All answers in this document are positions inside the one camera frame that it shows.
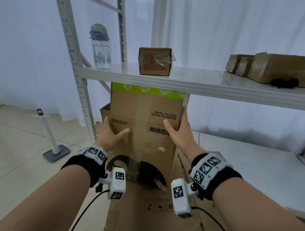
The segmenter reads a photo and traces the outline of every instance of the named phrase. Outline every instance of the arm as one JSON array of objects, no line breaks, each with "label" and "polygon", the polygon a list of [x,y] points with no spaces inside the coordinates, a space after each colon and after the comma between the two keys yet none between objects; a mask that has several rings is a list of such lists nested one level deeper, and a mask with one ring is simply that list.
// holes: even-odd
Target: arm
[{"label": "arm", "polygon": [[[106,117],[96,146],[106,152],[122,139],[129,129],[115,135]],[[1,231],[69,230],[90,187],[88,171],[79,165],[69,165],[22,201],[0,221]]]},{"label": "arm", "polygon": [[[207,152],[194,141],[185,109],[178,131],[168,120],[164,120],[164,126],[190,164]],[[299,219],[241,178],[222,182],[213,192],[213,201],[232,231],[305,230]]]}]

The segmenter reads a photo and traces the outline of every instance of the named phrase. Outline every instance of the water bottle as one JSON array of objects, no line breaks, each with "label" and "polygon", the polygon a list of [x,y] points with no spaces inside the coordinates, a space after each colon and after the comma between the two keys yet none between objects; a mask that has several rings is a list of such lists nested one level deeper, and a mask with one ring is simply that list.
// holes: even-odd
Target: water bottle
[{"label": "water bottle", "polygon": [[92,39],[92,50],[95,66],[98,69],[111,68],[109,37],[106,27],[94,24],[89,32]]}]

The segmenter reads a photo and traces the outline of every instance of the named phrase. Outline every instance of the tiled floor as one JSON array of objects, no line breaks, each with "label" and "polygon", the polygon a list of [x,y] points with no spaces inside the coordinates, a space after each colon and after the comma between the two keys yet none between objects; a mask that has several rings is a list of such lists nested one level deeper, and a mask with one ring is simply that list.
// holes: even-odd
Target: tiled floor
[{"label": "tiled floor", "polygon": [[[0,220],[23,199],[59,171],[61,166],[81,147],[91,144],[86,127],[77,121],[62,121],[59,115],[47,118],[58,144],[71,153],[56,161],[47,162],[42,154],[51,149],[35,110],[0,106]],[[90,189],[80,209],[82,213],[96,196]],[[86,211],[76,230],[103,230],[109,200],[101,195]]]}]

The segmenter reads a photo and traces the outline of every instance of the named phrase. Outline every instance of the hand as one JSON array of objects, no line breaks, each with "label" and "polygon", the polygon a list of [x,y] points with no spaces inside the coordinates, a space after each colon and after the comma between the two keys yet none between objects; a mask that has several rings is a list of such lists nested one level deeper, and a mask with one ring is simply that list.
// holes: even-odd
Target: hand
[{"label": "hand", "polygon": [[117,142],[119,142],[130,132],[130,129],[126,128],[119,134],[115,135],[110,128],[109,119],[107,116],[105,117],[103,123],[99,124],[100,125],[98,126],[102,126],[102,129],[99,132],[94,145],[103,148],[105,152],[108,152]]},{"label": "hand", "polygon": [[206,152],[206,150],[200,147],[194,140],[185,107],[182,108],[181,124],[178,131],[175,131],[170,122],[166,119],[163,121],[163,124],[175,145],[190,163],[192,163],[196,156]]}]

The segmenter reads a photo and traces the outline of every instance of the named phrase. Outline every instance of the white sensor device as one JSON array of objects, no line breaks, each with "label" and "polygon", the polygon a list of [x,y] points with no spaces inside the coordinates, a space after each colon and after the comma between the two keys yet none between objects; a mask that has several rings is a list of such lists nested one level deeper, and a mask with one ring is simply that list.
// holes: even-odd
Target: white sensor device
[{"label": "white sensor device", "polygon": [[115,167],[106,178],[99,178],[101,184],[107,184],[110,192],[107,193],[109,200],[120,200],[126,192],[126,174],[123,168]]},{"label": "white sensor device", "polygon": [[191,206],[194,206],[191,197],[199,195],[194,184],[187,184],[184,179],[179,178],[172,181],[171,190],[175,214],[182,218],[194,216],[194,212],[191,209]]}]

